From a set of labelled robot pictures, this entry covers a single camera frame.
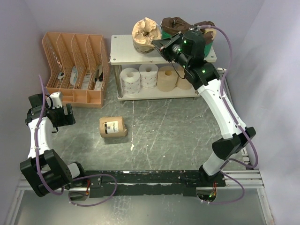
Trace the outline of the plain white paper roll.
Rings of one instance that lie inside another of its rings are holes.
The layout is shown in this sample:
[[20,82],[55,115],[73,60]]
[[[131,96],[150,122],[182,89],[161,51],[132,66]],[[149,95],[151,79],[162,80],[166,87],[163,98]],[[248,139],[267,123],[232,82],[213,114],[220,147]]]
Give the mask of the plain white paper roll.
[[120,73],[122,90],[125,94],[135,95],[141,89],[140,72],[135,68],[126,68]]

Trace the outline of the beige paper towel roll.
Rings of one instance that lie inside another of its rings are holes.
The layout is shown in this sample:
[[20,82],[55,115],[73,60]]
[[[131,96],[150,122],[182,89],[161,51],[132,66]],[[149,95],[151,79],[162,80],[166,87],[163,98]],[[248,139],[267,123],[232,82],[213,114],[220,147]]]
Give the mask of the beige paper towel roll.
[[178,74],[180,75],[180,78],[177,80],[177,87],[182,90],[190,90],[194,89],[192,84],[185,78],[185,72],[184,69],[181,67],[176,67],[176,70]]
[[157,88],[163,92],[172,91],[177,83],[178,75],[171,66],[164,66],[158,70]]

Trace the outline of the green paper roll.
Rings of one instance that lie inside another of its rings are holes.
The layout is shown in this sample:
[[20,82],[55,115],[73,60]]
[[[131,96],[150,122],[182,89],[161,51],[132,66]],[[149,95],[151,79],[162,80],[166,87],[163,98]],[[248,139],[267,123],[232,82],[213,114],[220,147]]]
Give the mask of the green paper roll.
[[190,24],[180,17],[166,17],[162,20],[160,27],[162,31],[162,39],[169,38],[178,32],[186,32],[190,28]]

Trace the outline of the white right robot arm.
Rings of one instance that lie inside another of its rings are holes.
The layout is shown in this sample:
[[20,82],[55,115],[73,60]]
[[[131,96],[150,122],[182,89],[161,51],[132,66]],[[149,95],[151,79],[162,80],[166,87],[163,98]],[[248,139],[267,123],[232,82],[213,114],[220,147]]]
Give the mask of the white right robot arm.
[[222,137],[212,144],[212,154],[199,168],[198,179],[192,180],[210,186],[226,161],[244,148],[256,131],[238,117],[224,92],[217,69],[204,59],[205,39],[201,32],[179,32],[154,40],[152,44],[166,61],[175,62],[184,69],[185,79],[206,101],[219,125]]

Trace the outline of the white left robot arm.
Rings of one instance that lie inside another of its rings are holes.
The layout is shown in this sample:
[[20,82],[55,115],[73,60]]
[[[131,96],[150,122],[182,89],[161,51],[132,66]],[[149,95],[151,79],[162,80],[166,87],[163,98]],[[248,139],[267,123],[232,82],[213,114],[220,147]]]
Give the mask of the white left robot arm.
[[58,128],[75,124],[71,104],[63,105],[62,93],[36,94],[29,97],[31,108],[25,124],[30,129],[30,152],[20,170],[37,196],[43,197],[71,183],[82,187],[88,176],[78,162],[67,165],[53,149],[52,134]]

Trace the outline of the white red-dotted paper roll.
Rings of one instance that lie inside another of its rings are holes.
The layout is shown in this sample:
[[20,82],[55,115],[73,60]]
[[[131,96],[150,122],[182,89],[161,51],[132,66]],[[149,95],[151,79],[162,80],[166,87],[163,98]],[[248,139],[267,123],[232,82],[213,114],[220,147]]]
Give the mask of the white red-dotted paper roll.
[[142,64],[139,66],[141,87],[153,89],[157,85],[158,66],[156,64]]

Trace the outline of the brown roll with label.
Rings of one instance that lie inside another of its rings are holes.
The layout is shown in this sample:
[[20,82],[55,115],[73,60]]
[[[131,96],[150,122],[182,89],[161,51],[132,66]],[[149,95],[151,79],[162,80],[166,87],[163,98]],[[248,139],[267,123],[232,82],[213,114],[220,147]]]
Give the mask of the brown roll with label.
[[127,135],[127,129],[122,116],[100,118],[99,131],[102,138],[125,137]]

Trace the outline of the brown paper roll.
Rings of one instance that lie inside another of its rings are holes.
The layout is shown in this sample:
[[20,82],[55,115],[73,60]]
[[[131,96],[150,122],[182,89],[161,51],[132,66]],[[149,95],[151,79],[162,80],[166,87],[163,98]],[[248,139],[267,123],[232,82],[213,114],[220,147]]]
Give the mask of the brown paper roll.
[[154,50],[153,40],[159,40],[162,33],[159,25],[147,17],[139,20],[132,29],[133,46],[138,53],[147,54]]

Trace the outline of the brown-topped green roll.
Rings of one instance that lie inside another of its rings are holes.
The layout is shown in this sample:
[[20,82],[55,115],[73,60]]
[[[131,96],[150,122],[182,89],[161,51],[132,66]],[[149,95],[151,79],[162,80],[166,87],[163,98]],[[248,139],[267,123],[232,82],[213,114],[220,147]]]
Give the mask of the brown-topped green roll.
[[[215,26],[215,24],[212,21],[202,21],[195,23],[194,26],[204,26],[204,25],[210,25],[210,26]],[[201,33],[204,36],[205,39],[205,49],[204,49],[204,55],[205,57],[208,56],[210,49],[212,47],[213,41],[216,37],[217,31],[212,28],[205,28],[205,29],[200,29]]]

